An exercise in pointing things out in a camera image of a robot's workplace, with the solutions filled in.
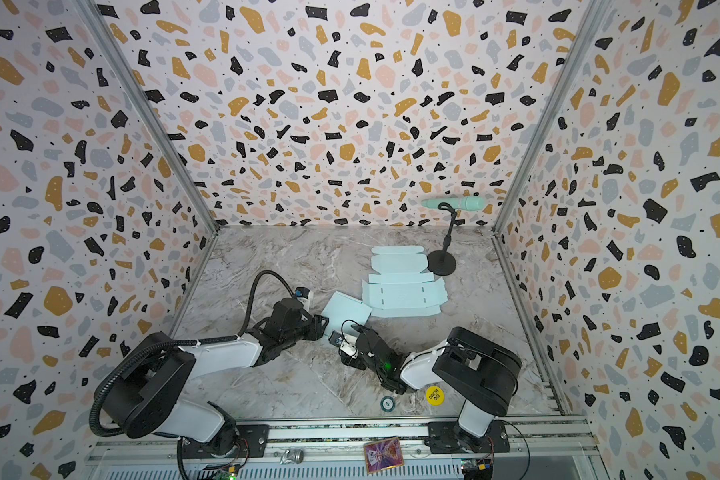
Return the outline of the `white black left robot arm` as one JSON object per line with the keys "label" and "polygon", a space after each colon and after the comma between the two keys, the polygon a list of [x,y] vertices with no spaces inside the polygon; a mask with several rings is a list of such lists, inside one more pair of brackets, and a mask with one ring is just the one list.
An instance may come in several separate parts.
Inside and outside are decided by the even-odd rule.
{"label": "white black left robot arm", "polygon": [[328,323],[328,318],[308,313],[299,299],[285,298],[275,303],[269,317],[239,335],[177,340],[151,334],[95,390],[89,428],[102,438],[183,438],[221,456],[238,442],[237,422],[213,402],[192,401],[186,384],[226,370],[262,366],[300,341],[321,339]]}

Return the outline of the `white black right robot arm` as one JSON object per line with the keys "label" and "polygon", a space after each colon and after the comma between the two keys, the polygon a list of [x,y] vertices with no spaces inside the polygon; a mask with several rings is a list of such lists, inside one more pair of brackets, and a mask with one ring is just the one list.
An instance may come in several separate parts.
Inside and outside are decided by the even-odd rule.
{"label": "white black right robot arm", "polygon": [[507,414],[519,388],[521,359],[510,350],[463,327],[453,328],[438,345],[419,353],[394,351],[370,327],[351,324],[352,334],[332,332],[343,365],[369,370],[395,394],[444,383],[464,398],[455,425],[455,440],[476,452],[492,432],[492,423]]}

